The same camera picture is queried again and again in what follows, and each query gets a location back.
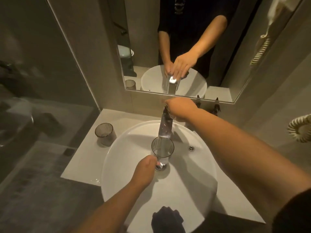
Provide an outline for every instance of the person's left hand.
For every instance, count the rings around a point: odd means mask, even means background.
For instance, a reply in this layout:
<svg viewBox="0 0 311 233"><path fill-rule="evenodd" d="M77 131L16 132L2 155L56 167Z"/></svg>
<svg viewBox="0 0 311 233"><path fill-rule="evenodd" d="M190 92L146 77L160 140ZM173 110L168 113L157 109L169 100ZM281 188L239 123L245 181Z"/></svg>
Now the person's left hand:
<svg viewBox="0 0 311 233"><path fill-rule="evenodd" d="M153 180L157 159L153 155L148 155L139 161L134 171L131 183L139 188L145 189Z"/></svg>
<svg viewBox="0 0 311 233"><path fill-rule="evenodd" d="M173 70L171 70L173 79L178 81L183 78L189 69L196 64L198 58L198 54L191 50L178 56L174 62Z"/></svg>

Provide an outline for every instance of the forearm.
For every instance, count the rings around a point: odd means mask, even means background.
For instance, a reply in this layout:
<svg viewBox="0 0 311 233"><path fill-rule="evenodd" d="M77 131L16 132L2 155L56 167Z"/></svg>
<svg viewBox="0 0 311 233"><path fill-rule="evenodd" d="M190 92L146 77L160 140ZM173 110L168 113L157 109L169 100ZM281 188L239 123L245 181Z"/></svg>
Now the forearm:
<svg viewBox="0 0 311 233"><path fill-rule="evenodd" d="M117 232L142 191L141 187L130 182L100 206L75 233Z"/></svg>
<svg viewBox="0 0 311 233"><path fill-rule="evenodd" d="M187 119L204 139L220 168L266 221L295 195L311 187L309 175L269 145L202 110Z"/></svg>
<svg viewBox="0 0 311 233"><path fill-rule="evenodd" d="M227 28L227 19L223 15L216 16L208 25L199 41L191 48L198 58L212 49L216 42Z"/></svg>
<svg viewBox="0 0 311 233"><path fill-rule="evenodd" d="M169 47L169 34L164 31L159 31L159 50L164 64L171 61Z"/></svg>

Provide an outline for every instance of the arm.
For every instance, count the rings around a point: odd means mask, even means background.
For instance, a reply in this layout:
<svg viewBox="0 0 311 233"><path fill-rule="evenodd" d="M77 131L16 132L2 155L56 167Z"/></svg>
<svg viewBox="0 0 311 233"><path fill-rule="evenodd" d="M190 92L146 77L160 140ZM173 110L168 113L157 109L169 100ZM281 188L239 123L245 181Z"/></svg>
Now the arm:
<svg viewBox="0 0 311 233"><path fill-rule="evenodd" d="M169 34L159 31L159 50L164 64L166 75L173 69L173 62L169 53Z"/></svg>
<svg viewBox="0 0 311 233"><path fill-rule="evenodd" d="M223 15L216 16L208 25L199 41L185 54L178 56L174 62L173 78L180 80L191 67L196 64L198 58L215 46L217 40L227 28L227 19Z"/></svg>
<svg viewBox="0 0 311 233"><path fill-rule="evenodd" d="M256 137L198 109L188 98L166 103L172 114L195 127L220 168L265 221L272 222L291 198L311 188L307 173Z"/></svg>
<svg viewBox="0 0 311 233"><path fill-rule="evenodd" d="M131 181L100 206L75 233L114 233L124 223L136 200L154 177L156 157L148 155L137 165Z"/></svg>

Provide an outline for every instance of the black sleeve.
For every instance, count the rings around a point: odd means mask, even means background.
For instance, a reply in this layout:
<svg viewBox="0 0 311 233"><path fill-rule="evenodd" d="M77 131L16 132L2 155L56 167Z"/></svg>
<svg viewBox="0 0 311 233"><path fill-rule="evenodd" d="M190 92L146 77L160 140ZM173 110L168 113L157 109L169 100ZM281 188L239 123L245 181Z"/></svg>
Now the black sleeve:
<svg viewBox="0 0 311 233"><path fill-rule="evenodd" d="M228 25L238 8L240 0L218 0L215 10L213 11L214 19L218 15L223 15L228 21Z"/></svg>
<svg viewBox="0 0 311 233"><path fill-rule="evenodd" d="M311 232L311 189L291 199L276 215L272 233Z"/></svg>
<svg viewBox="0 0 311 233"><path fill-rule="evenodd" d="M169 33L169 3L168 0L160 0L160 23L158 27L159 31Z"/></svg>

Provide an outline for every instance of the shirt logo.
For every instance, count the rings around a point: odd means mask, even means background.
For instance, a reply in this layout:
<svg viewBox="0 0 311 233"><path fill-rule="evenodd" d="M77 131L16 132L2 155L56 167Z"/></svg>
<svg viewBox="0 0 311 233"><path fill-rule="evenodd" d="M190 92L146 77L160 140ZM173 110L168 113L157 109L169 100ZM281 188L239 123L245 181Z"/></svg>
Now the shirt logo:
<svg viewBox="0 0 311 233"><path fill-rule="evenodd" d="M185 7L186 0L175 0L175 14L181 15Z"/></svg>

